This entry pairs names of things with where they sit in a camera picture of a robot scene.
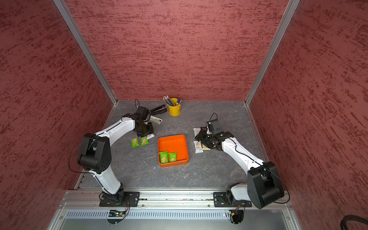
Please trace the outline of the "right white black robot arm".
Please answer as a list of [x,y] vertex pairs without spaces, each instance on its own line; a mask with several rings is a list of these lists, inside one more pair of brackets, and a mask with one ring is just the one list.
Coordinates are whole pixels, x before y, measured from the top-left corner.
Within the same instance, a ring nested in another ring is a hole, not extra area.
[[239,183],[228,189],[229,201],[250,201],[262,209],[285,196],[276,165],[254,156],[230,132],[210,132],[207,127],[201,127],[195,139],[209,149],[227,153],[247,173],[245,184]]

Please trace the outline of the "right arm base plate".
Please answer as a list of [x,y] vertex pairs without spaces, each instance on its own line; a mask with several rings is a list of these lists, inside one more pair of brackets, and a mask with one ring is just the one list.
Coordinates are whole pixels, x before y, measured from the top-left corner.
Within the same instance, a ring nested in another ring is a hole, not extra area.
[[251,201],[236,200],[230,192],[214,192],[213,193],[214,206],[216,208],[251,208]]

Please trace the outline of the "hidden green cookie packet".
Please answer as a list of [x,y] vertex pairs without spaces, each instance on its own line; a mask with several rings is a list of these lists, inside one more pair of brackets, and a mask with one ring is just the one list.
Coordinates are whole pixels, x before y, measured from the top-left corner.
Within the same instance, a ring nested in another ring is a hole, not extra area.
[[132,146],[133,149],[140,146],[139,139],[138,138],[133,138],[131,140],[131,146]]

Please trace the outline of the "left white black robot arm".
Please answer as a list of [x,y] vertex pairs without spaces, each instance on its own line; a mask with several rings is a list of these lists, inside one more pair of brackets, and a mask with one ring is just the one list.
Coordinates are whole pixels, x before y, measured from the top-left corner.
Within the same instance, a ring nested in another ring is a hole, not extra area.
[[101,186],[103,198],[117,203],[124,201],[124,188],[111,167],[111,146],[130,131],[139,137],[153,134],[150,114],[128,113],[102,131],[85,134],[77,158],[77,164],[92,174]]

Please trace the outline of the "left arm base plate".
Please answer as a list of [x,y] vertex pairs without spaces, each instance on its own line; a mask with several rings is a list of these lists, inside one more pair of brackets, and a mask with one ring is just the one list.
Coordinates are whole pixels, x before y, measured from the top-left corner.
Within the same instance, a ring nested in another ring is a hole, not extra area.
[[122,194],[111,195],[102,192],[99,195],[100,207],[137,207],[140,199],[140,192],[124,192]]

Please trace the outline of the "yellow cookie packet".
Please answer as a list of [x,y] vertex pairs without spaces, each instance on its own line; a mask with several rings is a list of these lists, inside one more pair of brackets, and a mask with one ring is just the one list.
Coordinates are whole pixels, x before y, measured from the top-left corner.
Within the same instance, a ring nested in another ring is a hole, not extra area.
[[204,144],[202,144],[202,150],[210,150],[210,148],[208,148],[207,146],[205,146]]

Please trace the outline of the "white pink cookie packet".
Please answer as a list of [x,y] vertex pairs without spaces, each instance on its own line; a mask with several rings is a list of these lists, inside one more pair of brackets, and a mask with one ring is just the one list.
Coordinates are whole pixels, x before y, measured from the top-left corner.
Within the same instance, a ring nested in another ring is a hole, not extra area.
[[194,131],[194,137],[196,137],[201,131],[201,128],[193,128],[193,131]]

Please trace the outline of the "white cookie packet front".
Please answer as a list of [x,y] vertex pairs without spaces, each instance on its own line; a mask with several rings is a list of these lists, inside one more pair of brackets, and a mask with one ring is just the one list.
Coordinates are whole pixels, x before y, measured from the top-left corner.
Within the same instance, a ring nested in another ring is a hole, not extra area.
[[195,146],[195,153],[203,153],[202,144],[199,141],[193,141]]

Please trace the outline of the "orange plastic storage tray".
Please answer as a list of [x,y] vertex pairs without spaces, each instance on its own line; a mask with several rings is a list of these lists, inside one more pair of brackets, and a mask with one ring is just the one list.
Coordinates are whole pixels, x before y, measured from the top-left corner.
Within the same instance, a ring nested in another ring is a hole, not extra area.
[[188,164],[189,153],[185,135],[173,135],[167,137],[161,137],[158,139],[158,152],[168,151],[169,153],[177,153],[176,162],[162,163],[161,157],[158,155],[159,165],[162,168],[174,167],[179,165]]

